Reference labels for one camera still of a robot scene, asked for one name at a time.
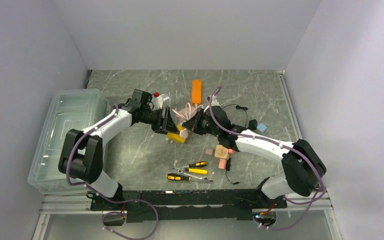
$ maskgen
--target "gray marble tabletop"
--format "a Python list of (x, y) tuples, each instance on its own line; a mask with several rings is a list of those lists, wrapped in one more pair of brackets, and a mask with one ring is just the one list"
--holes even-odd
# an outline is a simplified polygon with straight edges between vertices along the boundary
[[(288, 105), (276, 71), (250, 70), (94, 70), (88, 89), (99, 89), (111, 105), (124, 103), (134, 89), (169, 94), (172, 108), (182, 109), (191, 99), (192, 80), (202, 80), (202, 102), (221, 85), (217, 95), (221, 106), (238, 104), (248, 107), (248, 120), (264, 123), (264, 136), (282, 141), (296, 141), (296, 133)], [(247, 116), (243, 110), (224, 109), (234, 124), (243, 126)], [(170, 143), (163, 134), (153, 133), (149, 125), (137, 123), (108, 143), (105, 171), (123, 185), (124, 190), (206, 190), (255, 188), (264, 178), (273, 177), (280, 166), (247, 152), (232, 155), (232, 185), (219, 169), (219, 160), (205, 154), (218, 144), (212, 135), (189, 134), (185, 143)], [(166, 179), (171, 168), (207, 161), (212, 183), (173, 182)]]

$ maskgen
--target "wall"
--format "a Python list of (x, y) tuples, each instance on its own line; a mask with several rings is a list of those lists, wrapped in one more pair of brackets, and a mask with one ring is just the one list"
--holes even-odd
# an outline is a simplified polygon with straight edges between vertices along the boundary
[(0, 0), (0, 239), (31, 239), (43, 196), (27, 183), (53, 92), (87, 70), (50, 0)]
[(384, 239), (384, 1), (323, 0), (286, 81), (344, 239)]
[(53, 1), (93, 70), (283, 70), (321, 2)]

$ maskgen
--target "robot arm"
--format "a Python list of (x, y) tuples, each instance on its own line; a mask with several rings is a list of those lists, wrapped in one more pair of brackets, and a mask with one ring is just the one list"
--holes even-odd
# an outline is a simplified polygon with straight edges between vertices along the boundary
[(153, 96), (145, 91), (135, 89), (126, 103), (118, 105), (108, 116), (94, 125), (82, 130), (71, 129), (65, 136), (59, 159), (58, 170), (66, 174), (70, 154), (76, 142), (89, 133), (78, 145), (70, 164), (71, 178), (81, 179), (99, 193), (115, 201), (123, 200), (123, 187), (111, 179), (103, 170), (103, 148), (124, 129), (135, 123), (151, 125), (155, 133), (167, 134), (179, 131), (166, 107), (163, 117), (161, 104), (153, 102)]
[[(307, 162), (303, 161), (299, 155), (283, 147), (278, 147), (266, 140), (255, 138), (260, 135), (252, 132), (250, 129), (231, 124), (226, 113), (220, 106), (214, 105), (211, 109), (217, 122), (225, 129), (234, 133), (254, 137), (249, 138), (225, 132), (214, 122), (210, 113), (202, 109), (200, 109), (193, 118), (183, 123), (182, 126), (199, 135), (211, 134), (217, 137), (219, 143), (225, 148), (233, 149), (237, 152), (252, 153), (281, 165), (283, 171), (281, 171), (278, 176), (264, 179), (257, 187), (257, 189), (263, 193), (263, 200), (269, 202), (272, 199), (289, 193), (297, 193), (301, 196), (308, 197), (317, 187), (319, 182), (316, 175)], [(264, 138), (277, 142), (280, 146), (288, 146), (304, 154), (315, 166), (320, 177), (325, 175), (325, 165), (307, 141), (299, 139), (297, 142), (285, 142), (268, 137)]]

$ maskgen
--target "plastic bin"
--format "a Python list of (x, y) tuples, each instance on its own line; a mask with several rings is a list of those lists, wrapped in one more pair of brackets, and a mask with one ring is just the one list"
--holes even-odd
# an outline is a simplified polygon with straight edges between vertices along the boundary
[(28, 183), (42, 194), (85, 192), (87, 189), (82, 185), (69, 186), (66, 175), (58, 171), (64, 140), (69, 130), (81, 130), (97, 123), (107, 115), (108, 110), (109, 102), (98, 89), (55, 92), (34, 154)]

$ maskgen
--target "screwdriver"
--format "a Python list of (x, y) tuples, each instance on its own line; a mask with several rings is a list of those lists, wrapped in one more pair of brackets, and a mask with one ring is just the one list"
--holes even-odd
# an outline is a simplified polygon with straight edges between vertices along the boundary
[(198, 169), (198, 168), (181, 168), (181, 167), (174, 167), (172, 169), (182, 169), (187, 173), (192, 173), (192, 174), (202, 174), (202, 175), (207, 175), (208, 171), (205, 169)]
[(201, 180), (201, 179), (193, 179), (190, 176), (183, 176), (176, 173), (167, 174), (167, 179), (171, 181), (197, 181), (197, 182), (212, 182), (213, 180)]
[(189, 164), (187, 166), (181, 166), (180, 168), (204, 168), (208, 166), (208, 162), (206, 161), (199, 161), (199, 162), (196, 162), (196, 163), (192, 163), (192, 164)]

